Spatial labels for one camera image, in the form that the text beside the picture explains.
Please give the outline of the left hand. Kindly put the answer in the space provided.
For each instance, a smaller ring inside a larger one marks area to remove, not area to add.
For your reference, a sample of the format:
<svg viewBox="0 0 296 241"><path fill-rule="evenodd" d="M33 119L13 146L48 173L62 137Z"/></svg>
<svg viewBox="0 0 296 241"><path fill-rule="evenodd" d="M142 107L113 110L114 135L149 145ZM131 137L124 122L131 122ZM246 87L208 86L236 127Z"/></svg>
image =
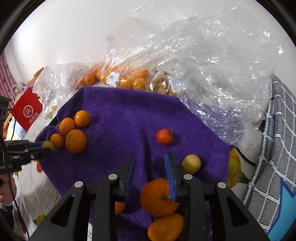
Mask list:
<svg viewBox="0 0 296 241"><path fill-rule="evenodd" d="M14 179L12 173L10 173L10 177L11 177L11 189L13 191L14 196L16 196L17 187L16 187L15 179ZM9 187L8 175L7 174L1 174L1 180L3 182L3 184L0 187L0 201L1 201L1 204L8 205L8 206L12 205L14 200L13 200L13 196L11 194L10 187Z"/></svg>

